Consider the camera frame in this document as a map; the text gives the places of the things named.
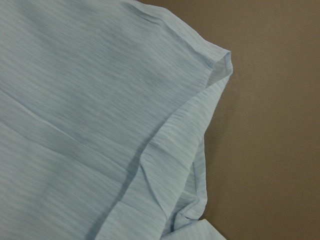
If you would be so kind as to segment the light blue button shirt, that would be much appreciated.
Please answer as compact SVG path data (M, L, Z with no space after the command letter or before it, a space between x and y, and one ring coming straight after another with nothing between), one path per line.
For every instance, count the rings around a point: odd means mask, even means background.
M204 135L232 73L166 8L1 1L1 239L223 239Z

